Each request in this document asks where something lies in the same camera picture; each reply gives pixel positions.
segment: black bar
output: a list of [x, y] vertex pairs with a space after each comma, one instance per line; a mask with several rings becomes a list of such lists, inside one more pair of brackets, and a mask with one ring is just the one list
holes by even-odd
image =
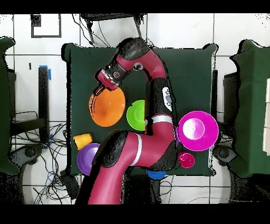
[[211, 109], [210, 114], [217, 119], [217, 70], [212, 73]]
[[16, 118], [15, 111], [15, 81], [16, 81], [16, 73], [14, 70], [8, 69], [8, 80], [9, 80], [9, 91], [11, 94], [11, 119]]
[[44, 118], [13, 122], [11, 123], [11, 136], [44, 127], [45, 124], [46, 120]]
[[44, 119], [44, 126], [40, 129], [40, 141], [49, 141], [49, 90], [48, 68], [38, 68], [38, 118]]

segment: floor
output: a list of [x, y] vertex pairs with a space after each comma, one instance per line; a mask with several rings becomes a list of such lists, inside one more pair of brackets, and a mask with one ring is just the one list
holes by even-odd
[[[159, 48], [198, 48], [208, 43], [216, 43], [218, 51], [215, 67], [218, 70], [218, 104], [219, 112], [224, 111], [223, 76], [236, 71], [236, 66], [229, 56], [236, 54], [241, 40], [252, 39], [261, 46], [269, 46], [270, 39], [269, 14], [148, 14], [144, 16], [140, 26], [142, 37], [148, 38]], [[34, 35], [59, 35], [59, 17], [57, 14], [42, 14], [42, 24], [34, 28]], [[61, 38], [31, 38], [30, 15], [0, 15], [0, 36], [15, 39], [16, 44], [6, 52], [5, 60], [11, 69], [17, 73], [16, 80], [16, 111], [36, 111], [38, 113], [38, 67], [47, 65], [51, 69], [49, 80], [50, 126], [66, 123], [66, 64], [61, 59], [61, 46], [64, 43], [75, 43], [90, 47], [87, 39], [89, 33], [79, 25], [78, 14], [61, 14]], [[116, 46], [123, 39], [138, 36], [132, 18], [122, 18], [101, 21], [100, 28], [110, 46]], [[93, 24], [93, 33], [104, 41], [98, 22]], [[94, 36], [95, 45], [105, 47], [105, 44]], [[18, 114], [17, 120], [35, 118], [34, 113]], [[222, 114], [218, 120], [223, 121]], [[55, 136], [65, 140], [62, 131]], [[13, 148], [25, 140], [13, 139]], [[59, 170], [66, 167], [66, 148], [61, 148], [62, 155], [57, 156]], [[48, 149], [43, 149], [42, 156], [46, 166], [52, 170], [52, 158]], [[228, 170], [218, 165], [213, 159], [216, 175], [205, 176], [169, 176], [160, 187], [162, 203], [228, 203], [230, 194], [230, 178]], [[44, 161], [39, 158], [33, 166], [26, 167], [23, 178], [25, 202], [33, 204], [37, 193], [41, 191], [48, 180], [48, 172]], [[71, 203], [70, 199], [62, 200]], [[59, 200], [49, 200], [49, 204], [59, 203]]]

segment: red robot arm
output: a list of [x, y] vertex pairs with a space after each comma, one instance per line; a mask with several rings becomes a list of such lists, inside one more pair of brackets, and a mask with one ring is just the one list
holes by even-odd
[[95, 95], [121, 86], [131, 69], [142, 70], [147, 78], [144, 134], [119, 131], [100, 145], [92, 163], [88, 204], [120, 204], [122, 179], [129, 166], [166, 171], [176, 162], [173, 103], [165, 65], [142, 38], [120, 43], [119, 51], [95, 77], [100, 83]]

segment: pink bowl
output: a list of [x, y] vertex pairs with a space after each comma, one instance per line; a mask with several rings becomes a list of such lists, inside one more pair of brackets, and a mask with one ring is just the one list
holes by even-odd
[[181, 152], [178, 155], [178, 162], [183, 168], [191, 168], [195, 164], [195, 158], [190, 153]]

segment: metal stand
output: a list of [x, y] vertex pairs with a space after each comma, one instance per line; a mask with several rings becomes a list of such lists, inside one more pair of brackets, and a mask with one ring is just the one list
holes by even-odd
[[94, 38], [92, 34], [92, 26], [93, 26], [93, 21], [102, 21], [102, 20], [112, 20], [115, 18], [127, 18], [127, 17], [133, 17], [134, 22], [136, 25], [136, 29], [138, 31], [138, 35], [141, 38], [141, 30], [140, 30], [140, 25], [141, 25], [141, 20], [142, 17], [146, 13], [105, 13], [105, 14], [81, 14], [80, 16], [85, 20], [90, 40], [92, 43], [94, 43]]

